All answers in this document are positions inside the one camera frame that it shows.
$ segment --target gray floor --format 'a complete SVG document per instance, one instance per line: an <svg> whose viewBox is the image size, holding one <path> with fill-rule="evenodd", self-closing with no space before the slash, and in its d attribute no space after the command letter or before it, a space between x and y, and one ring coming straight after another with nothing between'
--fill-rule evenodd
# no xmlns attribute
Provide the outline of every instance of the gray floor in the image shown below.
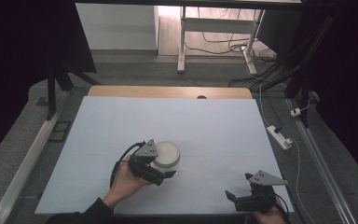
<svg viewBox="0 0 358 224"><path fill-rule="evenodd" d="M130 53L112 56L109 52L100 51L94 51L93 54L98 75L90 74L90 76L103 84L109 85L226 87L233 78L249 77L244 69L243 58L188 58L186 72L183 75L178 75L176 72L177 58L175 57L158 57L149 54L133 55ZM259 71L263 71L266 67L266 64L257 64ZM57 126L59 130L70 127L82 97L87 94L90 88L90 85L83 80L75 76L71 76L71 78L75 87L70 93L69 104L66 105L59 118L61 125ZM250 79L236 83L234 87L248 88L253 82L255 80ZM279 125L279 121L273 113L273 108L282 121L282 133L298 142L298 148L293 147L291 150L282 151L270 139L282 174L290 183L288 188L293 195L292 203L307 223L311 223L311 221L299 203L296 196L297 192L315 223L342 223L295 121L289 115L282 90L282 86L269 90L267 92L268 98L265 94L262 95L261 104L268 123ZM258 92L254 92L253 96L260 104ZM30 100L27 106L24 107L18 120L0 145L0 199L46 117L46 97L46 81L38 83L30 89ZM309 108L310 129L358 220L358 165L347 149L321 120L315 111L316 104L317 102L312 100ZM46 221L47 217L34 215L34 209L60 155L63 146L61 139L64 139L64 137L65 132L56 132L50 136L50 141L47 142L7 223L43 223ZM301 156L301 170L297 190L298 151ZM292 223L301 223L298 213L292 214L291 220Z"/></svg>

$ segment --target black curtain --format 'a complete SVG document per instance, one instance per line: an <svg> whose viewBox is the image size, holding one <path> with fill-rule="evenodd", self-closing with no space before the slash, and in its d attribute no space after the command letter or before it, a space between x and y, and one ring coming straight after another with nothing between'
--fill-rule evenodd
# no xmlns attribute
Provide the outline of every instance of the black curtain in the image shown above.
<svg viewBox="0 0 358 224"><path fill-rule="evenodd" d="M340 12L312 62L317 110L358 163L358 1Z"/></svg>
<svg viewBox="0 0 358 224"><path fill-rule="evenodd" d="M30 87L63 62L95 72L74 3L0 0L0 142Z"/></svg>

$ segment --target robotic arm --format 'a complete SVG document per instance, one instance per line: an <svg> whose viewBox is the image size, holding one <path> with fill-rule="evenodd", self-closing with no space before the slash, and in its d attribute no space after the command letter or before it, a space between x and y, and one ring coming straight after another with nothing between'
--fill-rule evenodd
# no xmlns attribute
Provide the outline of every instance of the robotic arm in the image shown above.
<svg viewBox="0 0 358 224"><path fill-rule="evenodd" d="M290 223L286 212L278 205L276 194L272 186L287 185L286 180L282 180L264 171L259 171L255 175L245 174L251 186L251 196L237 198L234 194L226 190L227 198L234 202L237 212L267 213L272 207L276 207L282 214L286 223Z"/></svg>
<svg viewBox="0 0 358 224"><path fill-rule="evenodd" d="M152 184L159 186L165 178L171 178L176 174L176 171L162 173L150 165L150 163L158 156L154 140L151 139L147 143L136 143L127 149L127 151L123 154L120 160L116 162L115 167L113 168L110 177L110 187L112 187L113 181L115 180L118 166L127 155L127 153L129 153L135 147L138 147L138 149L134 151L130 160L128 161L131 172L135 177L142 178Z"/></svg>

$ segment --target hand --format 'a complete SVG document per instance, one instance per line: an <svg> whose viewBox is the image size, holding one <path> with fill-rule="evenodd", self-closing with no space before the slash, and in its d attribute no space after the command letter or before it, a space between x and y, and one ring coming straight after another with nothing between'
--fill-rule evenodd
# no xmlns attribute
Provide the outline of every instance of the hand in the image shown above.
<svg viewBox="0 0 358 224"><path fill-rule="evenodd" d="M281 201L279 200L278 197L277 197L277 202L278 202L278 205L280 207L282 207ZM257 220L257 222L259 224L284 224L285 223L282 213L276 207L272 207L265 214L263 214L261 212L252 212L251 215L255 217L255 219Z"/></svg>
<svg viewBox="0 0 358 224"><path fill-rule="evenodd" d="M123 162L118 166L115 181L112 188L107 192L103 198L103 202L113 210L119 202L129 198L138 189L143 186L150 185L150 182L137 178L132 175L129 165L124 161L129 161L131 155L127 155Z"/></svg>

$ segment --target black sleeve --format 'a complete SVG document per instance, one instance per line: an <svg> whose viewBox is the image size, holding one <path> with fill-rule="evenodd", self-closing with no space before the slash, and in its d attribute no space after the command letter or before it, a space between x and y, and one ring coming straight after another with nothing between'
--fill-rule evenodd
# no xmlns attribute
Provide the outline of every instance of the black sleeve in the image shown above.
<svg viewBox="0 0 358 224"><path fill-rule="evenodd" d="M97 201L84 213L58 214L48 219L46 224L106 224L109 222L113 211L103 201Z"/></svg>

